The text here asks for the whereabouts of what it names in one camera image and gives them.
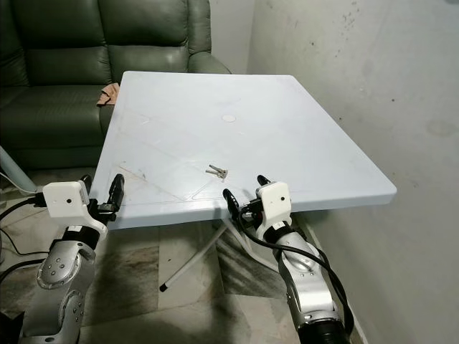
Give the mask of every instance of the wall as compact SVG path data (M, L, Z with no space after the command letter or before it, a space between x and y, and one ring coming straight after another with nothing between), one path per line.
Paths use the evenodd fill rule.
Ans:
M210 0L212 54L233 74L245 74L255 0Z
M459 1L257 0L251 42L249 72L296 76L399 190L308 215L367 340L457 343Z

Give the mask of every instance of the sofa armrest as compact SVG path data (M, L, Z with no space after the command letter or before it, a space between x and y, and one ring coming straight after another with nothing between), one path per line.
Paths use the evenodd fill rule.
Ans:
M231 74L218 59L208 52L198 52L190 56L188 72L205 74Z

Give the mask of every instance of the table top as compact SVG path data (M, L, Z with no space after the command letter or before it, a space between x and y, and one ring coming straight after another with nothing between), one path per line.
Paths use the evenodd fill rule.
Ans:
M228 170L225 180L206 173ZM389 203L389 179L292 76L125 72L91 196L126 180L111 229L229 217L257 175L284 181L292 211Z

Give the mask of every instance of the marble floor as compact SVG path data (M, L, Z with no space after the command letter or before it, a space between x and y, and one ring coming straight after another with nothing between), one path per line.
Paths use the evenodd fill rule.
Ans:
M31 173L38 185L71 181L93 169ZM22 196L2 185L0 211ZM23 252L48 250L61 235L43 209L25 206L1 228ZM158 288L212 235L217 221L110 231L99 243L80 343L299 343L280 276L252 261L229 234L165 292ZM20 260L3 239L0 271ZM255 247L275 262L269 249ZM18 315L33 293L37 267L18 269L0 289L0 310Z

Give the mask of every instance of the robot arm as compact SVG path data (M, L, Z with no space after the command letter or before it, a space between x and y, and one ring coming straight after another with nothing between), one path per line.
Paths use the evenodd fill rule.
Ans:
M24 314L21 344L77 343L85 296L95 274L94 249L107 234L123 200L124 178L118 174L107 203L89 199L90 180L51 183L43 188L49 215L66 227L37 273L37 286Z
M257 189L257 198L242 209L229 190L223 191L233 221L250 239L273 248L280 276L287 287L287 302L300 341L348 344L354 320L345 295L347 334L322 275L322 267L331 270L328 262L322 260L317 248L290 227L291 201L287 184L271 183L263 176L259 176L258 181L262 186ZM244 220L244 215L248 214L252 222ZM256 228L256 237L247 231L247 226ZM337 276L331 272L331 281L335 282ZM339 286L338 294L343 296L341 283Z

